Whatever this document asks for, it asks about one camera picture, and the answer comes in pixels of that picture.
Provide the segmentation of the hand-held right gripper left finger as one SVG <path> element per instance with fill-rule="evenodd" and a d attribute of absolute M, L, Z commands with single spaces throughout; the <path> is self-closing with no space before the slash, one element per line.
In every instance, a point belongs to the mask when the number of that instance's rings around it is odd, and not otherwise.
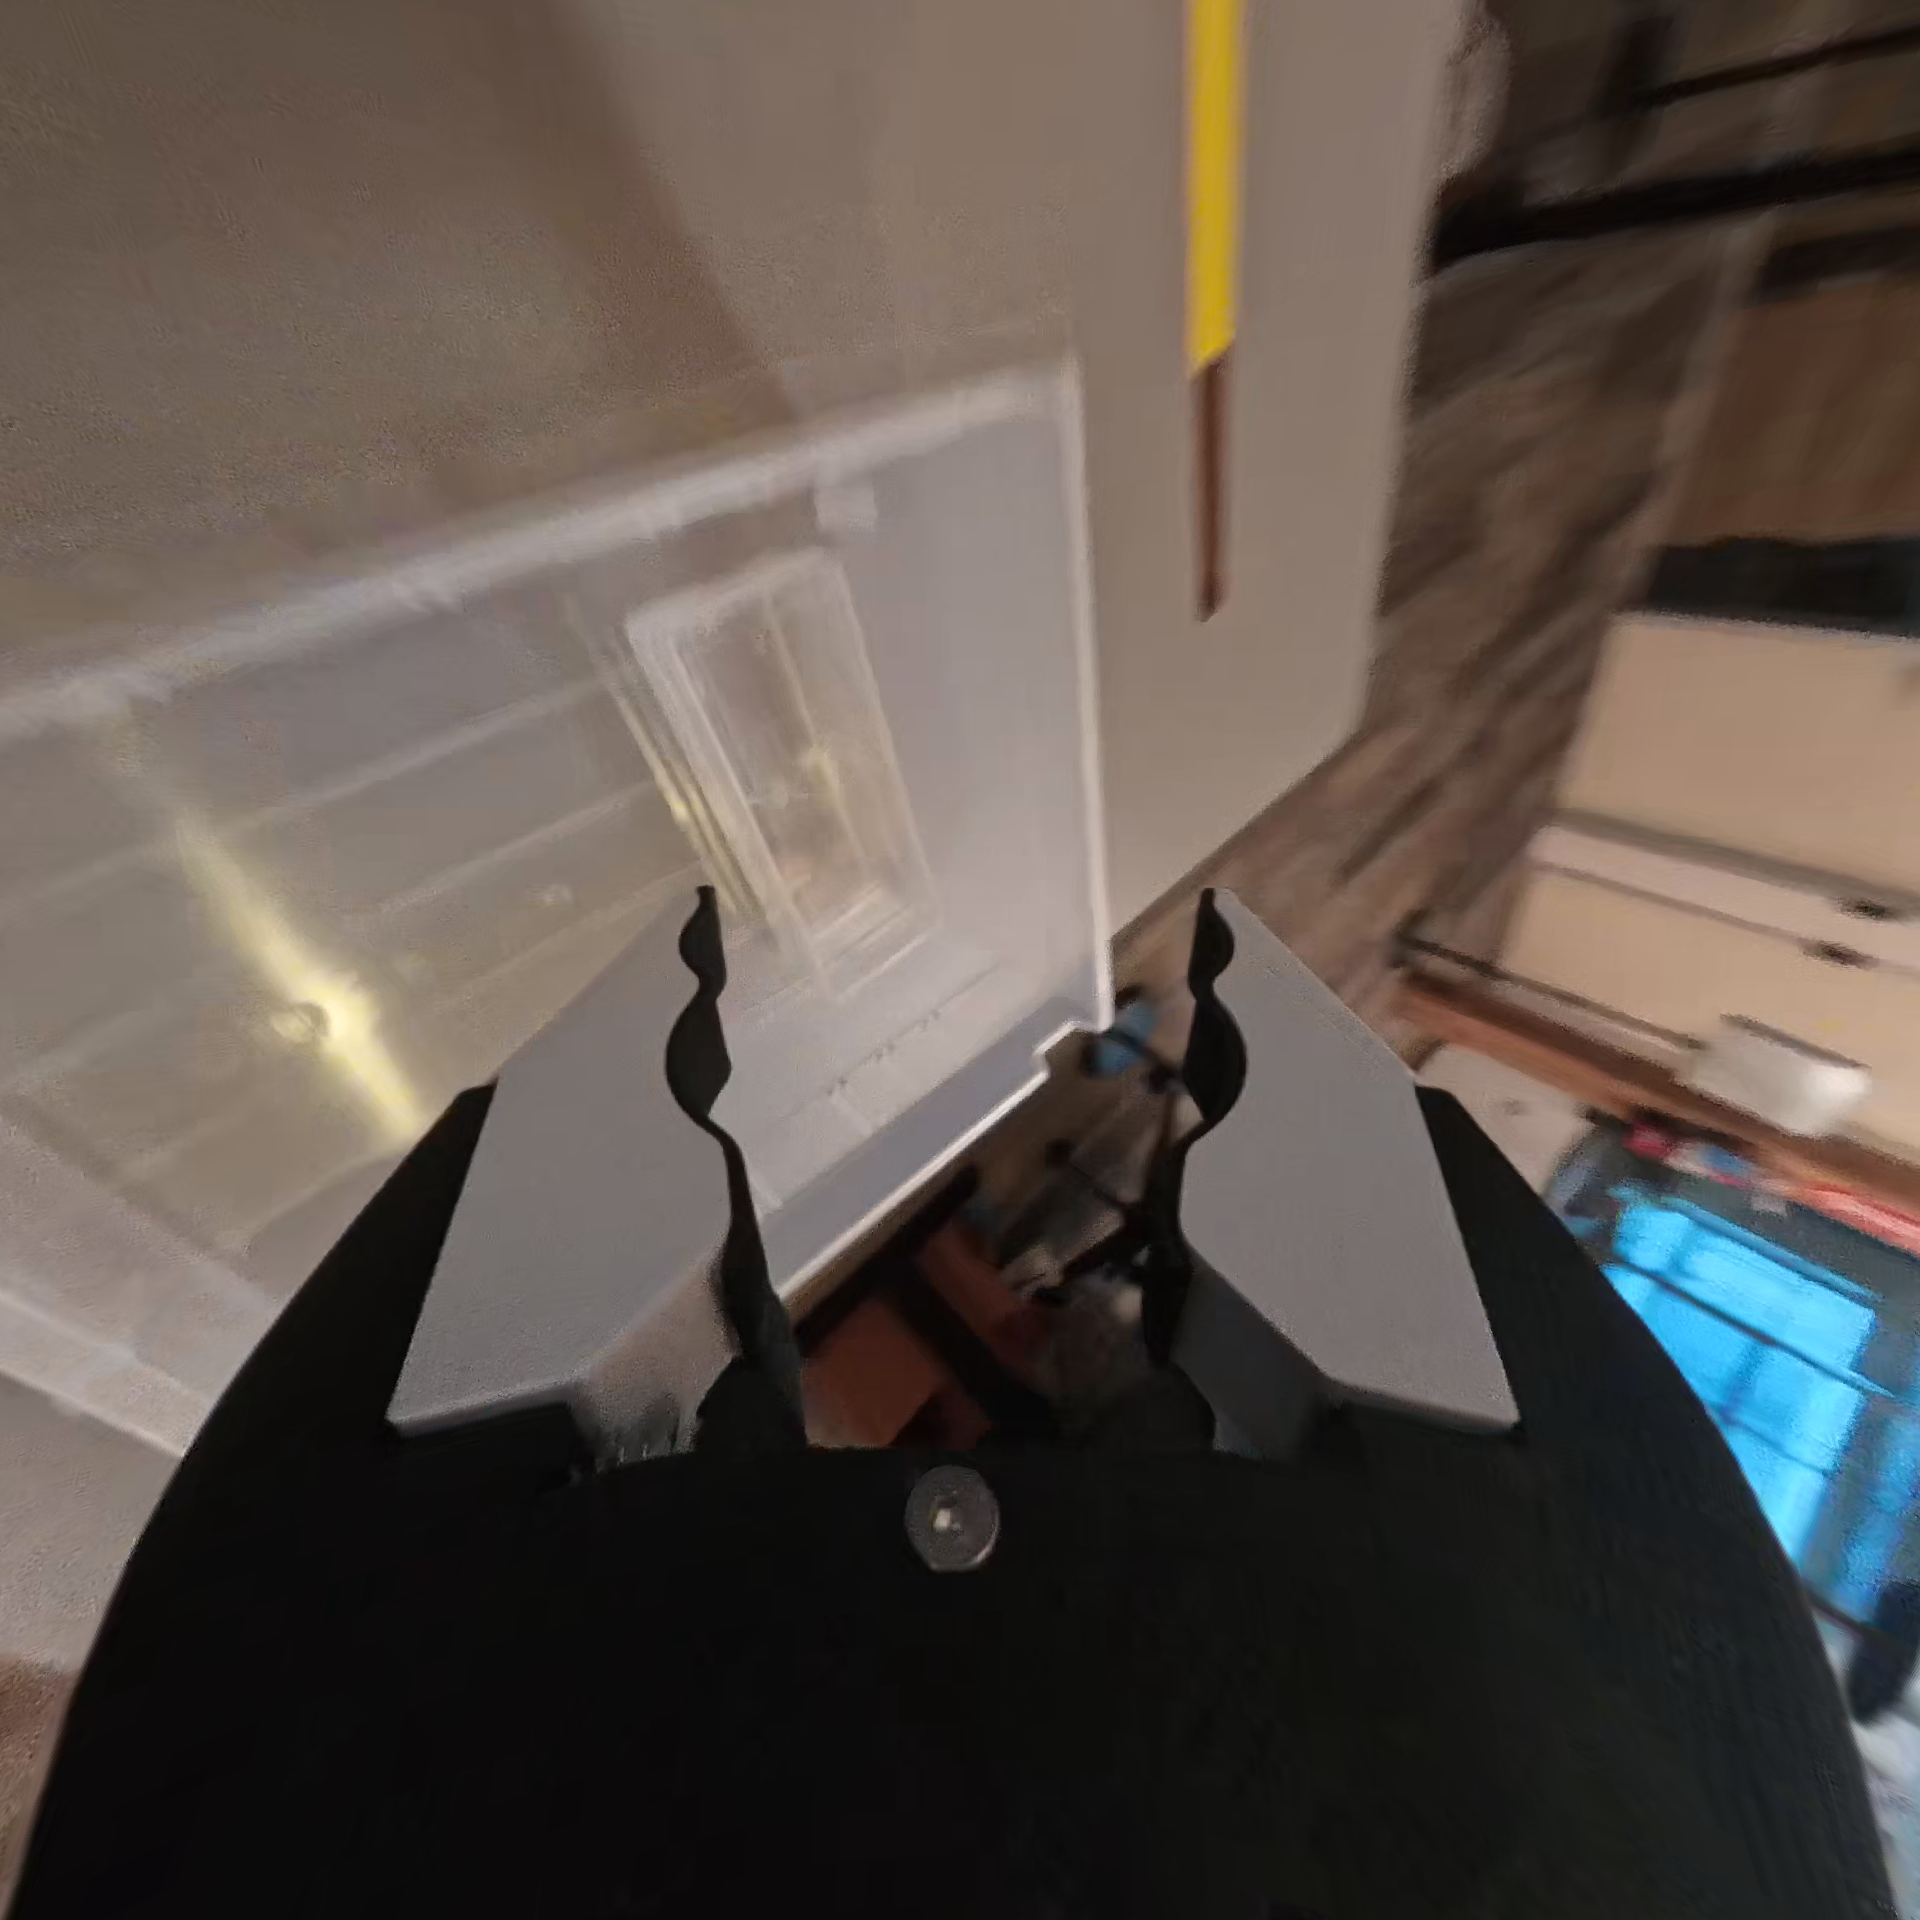
<path fill-rule="evenodd" d="M 790 1325 L 744 1149 L 717 898 L 697 885 L 499 1070 L 390 1392 L 401 1433 L 553 1409 L 686 1443 L 737 1366 L 790 1419 Z"/>

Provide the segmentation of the small clear plastic drawer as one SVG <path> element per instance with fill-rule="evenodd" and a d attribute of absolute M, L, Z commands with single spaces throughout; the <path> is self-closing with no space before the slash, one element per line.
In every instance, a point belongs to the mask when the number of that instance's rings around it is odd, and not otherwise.
<path fill-rule="evenodd" d="M 790 546 L 627 613 L 690 821 L 781 969 L 848 998 L 942 909 L 844 563 Z"/>

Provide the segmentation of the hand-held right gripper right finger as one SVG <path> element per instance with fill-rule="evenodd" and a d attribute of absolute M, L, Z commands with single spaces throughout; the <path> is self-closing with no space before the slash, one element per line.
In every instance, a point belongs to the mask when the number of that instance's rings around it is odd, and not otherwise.
<path fill-rule="evenodd" d="M 1196 908 L 1189 996 L 1196 1118 L 1155 1172 L 1155 1354 L 1228 1444 L 1302 1444 L 1344 1409 L 1510 1433 L 1520 1409 L 1405 1065 L 1225 890 Z"/>

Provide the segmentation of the yellow tape strip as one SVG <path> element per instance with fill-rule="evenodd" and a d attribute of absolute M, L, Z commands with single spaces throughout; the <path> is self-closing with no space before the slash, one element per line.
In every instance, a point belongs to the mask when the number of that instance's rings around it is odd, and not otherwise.
<path fill-rule="evenodd" d="M 1245 2 L 1184 4 L 1184 357 L 1201 377 L 1232 350 L 1241 290 Z"/>

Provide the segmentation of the white double door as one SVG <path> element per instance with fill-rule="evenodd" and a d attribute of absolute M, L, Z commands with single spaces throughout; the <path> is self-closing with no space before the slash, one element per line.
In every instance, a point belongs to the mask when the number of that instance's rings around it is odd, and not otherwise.
<path fill-rule="evenodd" d="M 1865 1073 L 1851 1126 L 1916 1153 L 1916 643 L 1625 614 L 1501 962 L 1635 1040 L 1744 1019 Z"/>

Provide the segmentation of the large grid window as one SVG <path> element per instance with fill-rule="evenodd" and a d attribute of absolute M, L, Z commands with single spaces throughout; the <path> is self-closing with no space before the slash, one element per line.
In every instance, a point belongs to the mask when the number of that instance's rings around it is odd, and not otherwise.
<path fill-rule="evenodd" d="M 1576 1140 L 1548 1204 L 1691 1386 L 1812 1596 L 1916 1581 L 1916 1257 L 1808 1206 Z"/>

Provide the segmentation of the clear plastic storage bin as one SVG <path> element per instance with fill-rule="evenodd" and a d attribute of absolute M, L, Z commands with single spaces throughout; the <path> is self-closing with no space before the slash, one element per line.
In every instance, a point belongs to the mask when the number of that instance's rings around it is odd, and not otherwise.
<path fill-rule="evenodd" d="M 848 998 L 690 821 L 627 613 L 846 566 L 942 909 Z M 1084 393 L 997 368 L 4 664 L 4 1378 L 178 1456 L 349 1204 L 692 888 L 790 1293 L 1114 1016 Z"/>

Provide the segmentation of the whiteboard sign on stand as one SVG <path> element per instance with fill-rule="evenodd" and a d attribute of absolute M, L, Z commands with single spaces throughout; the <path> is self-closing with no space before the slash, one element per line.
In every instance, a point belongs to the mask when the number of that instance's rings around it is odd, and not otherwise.
<path fill-rule="evenodd" d="M 1725 1018 L 1693 1056 L 1691 1090 L 1785 1137 L 1842 1131 L 1872 1090 L 1872 1073 L 1773 1027 Z"/>

